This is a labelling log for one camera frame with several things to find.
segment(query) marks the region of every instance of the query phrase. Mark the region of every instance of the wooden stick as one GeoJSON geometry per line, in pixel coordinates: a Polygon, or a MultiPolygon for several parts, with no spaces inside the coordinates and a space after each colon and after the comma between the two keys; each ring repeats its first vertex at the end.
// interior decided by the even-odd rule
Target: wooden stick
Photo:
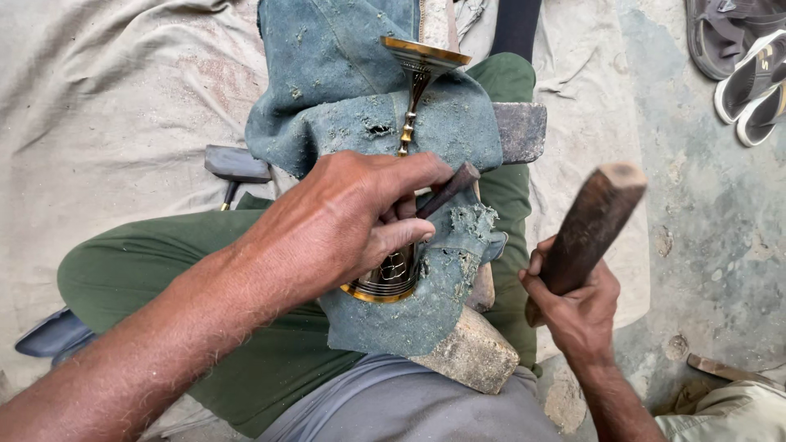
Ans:
{"type": "Polygon", "coordinates": [[[450,198],[455,197],[457,193],[470,187],[478,179],[480,179],[480,172],[478,172],[478,169],[469,161],[465,161],[458,167],[456,173],[447,180],[442,189],[417,211],[415,216],[420,219],[428,218],[433,215],[438,208],[442,207],[443,204],[450,201],[450,198]]]}
{"type": "MultiPolygon", "coordinates": [[[[606,163],[595,169],[573,201],[543,263],[540,278],[551,293],[564,295],[584,285],[646,189],[647,177],[633,163],[606,163]]],[[[532,299],[527,300],[524,315],[532,327],[544,323],[532,299]]]]}

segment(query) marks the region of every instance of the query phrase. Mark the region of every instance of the finger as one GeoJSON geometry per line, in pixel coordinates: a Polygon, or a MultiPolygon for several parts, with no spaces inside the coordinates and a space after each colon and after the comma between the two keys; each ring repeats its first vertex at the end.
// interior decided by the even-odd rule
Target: finger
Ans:
{"type": "Polygon", "coordinates": [[[380,189],[391,193],[392,201],[432,184],[442,184],[453,176],[453,169],[439,159],[436,153],[421,152],[398,158],[381,172],[380,189]]]}
{"type": "Polygon", "coordinates": [[[389,224],[395,221],[398,221],[399,218],[395,214],[396,210],[394,206],[391,206],[388,210],[385,211],[382,215],[380,215],[380,219],[383,223],[389,224]]]}
{"type": "Polygon", "coordinates": [[[545,284],[538,276],[526,274],[521,280],[521,285],[524,286],[524,289],[530,294],[532,300],[541,308],[543,313],[547,314],[562,302],[559,296],[551,293],[545,287],[545,284]]]}
{"type": "Polygon", "coordinates": [[[395,214],[398,219],[412,218],[415,216],[415,212],[417,212],[417,206],[415,205],[414,193],[403,196],[395,204],[395,214]]]}
{"type": "Polygon", "coordinates": [[[532,251],[532,255],[530,256],[530,268],[527,269],[527,273],[531,274],[532,276],[537,276],[540,274],[540,270],[543,267],[543,255],[537,250],[532,251]]]}
{"type": "Polygon", "coordinates": [[[597,290],[595,287],[582,287],[581,289],[573,290],[572,292],[565,293],[562,297],[573,300],[585,300],[593,295],[597,290]]]}
{"type": "Polygon", "coordinates": [[[548,239],[545,239],[544,241],[540,241],[538,243],[538,246],[535,248],[543,255],[546,255],[549,253],[549,250],[551,250],[551,247],[554,245],[554,240],[556,240],[556,235],[552,235],[548,239]]]}
{"type": "Polygon", "coordinates": [[[385,256],[405,245],[431,238],[434,232],[434,224],[418,218],[401,219],[395,223],[374,227],[366,247],[366,256],[369,262],[380,263],[385,256]]]}
{"type": "Polygon", "coordinates": [[[589,282],[595,287],[600,297],[616,300],[619,297],[619,281],[612,270],[601,259],[589,273],[589,282]]]}

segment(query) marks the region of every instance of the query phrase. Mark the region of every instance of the gray sandal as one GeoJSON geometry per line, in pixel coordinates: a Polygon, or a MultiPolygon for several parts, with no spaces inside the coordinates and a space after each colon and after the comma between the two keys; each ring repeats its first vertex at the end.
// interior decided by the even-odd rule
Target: gray sandal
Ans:
{"type": "Polygon", "coordinates": [[[701,72],[724,79],[742,58],[746,30],[760,37],[784,28],[786,13],[762,0],[686,0],[688,48],[701,72]]]}
{"type": "Polygon", "coordinates": [[[786,79],[786,30],[756,40],[734,73],[715,87],[715,111],[726,124],[740,118],[748,103],[786,79]]]}
{"type": "Polygon", "coordinates": [[[773,133],[775,125],[786,121],[786,82],[781,82],[769,95],[756,98],[745,107],[737,123],[737,137],[747,147],[762,144],[773,133]]]}

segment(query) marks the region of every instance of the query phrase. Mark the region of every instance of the brass ring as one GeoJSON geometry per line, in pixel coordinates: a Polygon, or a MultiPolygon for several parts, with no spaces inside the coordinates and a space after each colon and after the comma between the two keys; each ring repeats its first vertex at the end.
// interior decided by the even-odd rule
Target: brass ring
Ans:
{"type": "Polygon", "coordinates": [[[434,57],[452,61],[454,63],[467,64],[472,59],[472,57],[469,55],[453,52],[452,50],[429,46],[418,42],[408,42],[406,40],[394,39],[393,37],[387,37],[386,35],[380,36],[380,42],[387,47],[406,50],[413,53],[432,55],[434,57]]]}
{"type": "Polygon", "coordinates": [[[401,293],[399,295],[389,296],[389,297],[378,297],[378,296],[374,296],[374,295],[369,295],[368,293],[359,292],[356,289],[353,289],[352,287],[350,287],[349,284],[342,285],[341,289],[344,292],[347,292],[347,293],[351,294],[353,297],[356,297],[359,300],[364,300],[365,302],[373,302],[375,304],[389,304],[389,303],[393,303],[393,302],[396,302],[396,301],[400,301],[400,300],[408,297],[409,295],[411,295],[412,293],[415,292],[415,287],[416,286],[417,286],[417,284],[413,285],[412,288],[408,289],[404,293],[401,293]]]}

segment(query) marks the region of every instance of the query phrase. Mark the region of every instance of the concrete floor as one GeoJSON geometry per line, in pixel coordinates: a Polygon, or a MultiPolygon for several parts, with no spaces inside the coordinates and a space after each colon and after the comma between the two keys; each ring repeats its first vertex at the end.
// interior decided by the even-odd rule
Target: concrete floor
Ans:
{"type": "MultiPolygon", "coordinates": [[[[616,359],[645,405],[683,385],[725,382],[689,352],[744,370],[786,364],[786,127],[743,147],[715,115],[715,82],[690,61],[682,0],[617,0],[650,179],[651,306],[616,330],[616,359]]],[[[564,439],[596,440],[564,358],[543,364],[539,399],[564,439]]]]}

